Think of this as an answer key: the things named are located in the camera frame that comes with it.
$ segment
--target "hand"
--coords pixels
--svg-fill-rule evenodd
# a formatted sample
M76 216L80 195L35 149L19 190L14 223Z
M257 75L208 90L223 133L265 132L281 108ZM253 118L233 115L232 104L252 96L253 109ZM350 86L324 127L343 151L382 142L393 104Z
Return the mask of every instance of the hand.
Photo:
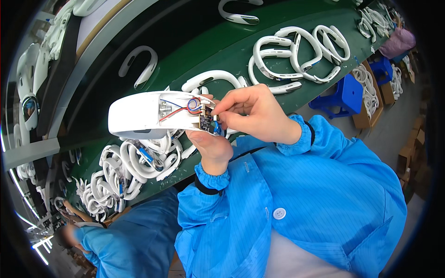
M202 95L212 99L212 95ZM201 153L204 171L213 176L223 174L233 156L230 142L224 136L213 136L204 131L186 130L187 137Z
M223 129L229 127L264 142L292 145L301 136L301 126L284 114L265 84L229 91L212 115L219 115Z
M73 206L68 202L68 200L63 200L63 205L65 206L65 208L70 210L73 208Z

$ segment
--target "elastic cuff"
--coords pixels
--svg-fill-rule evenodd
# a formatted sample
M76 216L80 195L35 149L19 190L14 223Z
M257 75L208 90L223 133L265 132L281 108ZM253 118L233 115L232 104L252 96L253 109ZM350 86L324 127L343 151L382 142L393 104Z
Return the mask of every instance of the elastic cuff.
M277 144L277 149L284 155L302 154L311 150L311 143L313 142L313 135L309 126L304 122L300 115L292 115L289 119L296 121L301 126L301 137L292 145L282 143Z
M229 171L227 170L222 175L212 176L204 171L200 162L195 166L195 172L201 184L209 189L222 190L229 185Z

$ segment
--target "striped fabric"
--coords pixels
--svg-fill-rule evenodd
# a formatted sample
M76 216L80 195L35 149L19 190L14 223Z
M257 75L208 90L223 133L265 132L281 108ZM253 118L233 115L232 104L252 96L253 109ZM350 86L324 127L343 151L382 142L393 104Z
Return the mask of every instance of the striped fabric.
M349 140L322 116L302 126L294 145L238 137L234 159L222 176L195 171L194 184L178 194L183 228L175 248L187 277L263 277L272 227L302 249L361 277L377 277L405 224L406 204L395 173L361 140ZM284 208L286 216L273 218Z

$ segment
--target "red wire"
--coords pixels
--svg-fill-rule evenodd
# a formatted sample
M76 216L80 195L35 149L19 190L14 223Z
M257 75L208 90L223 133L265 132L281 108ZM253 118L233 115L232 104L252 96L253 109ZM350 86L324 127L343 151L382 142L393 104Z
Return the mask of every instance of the red wire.
M185 110L185 109L186 109L190 114L193 114L193 115L196 115L196 114L200 114L200 113L201 113L201 111L198 111L198 112L196 112L196 111L190 111L187 107L182 107L182 108L179 108L178 110L173 111L172 113L168 114L167 116L165 116L165 117L159 119L159 121L163 121L163 120L165 120L166 118L172 116L173 114L176 114L176 113L178 113L179 111L181 111L181 110Z

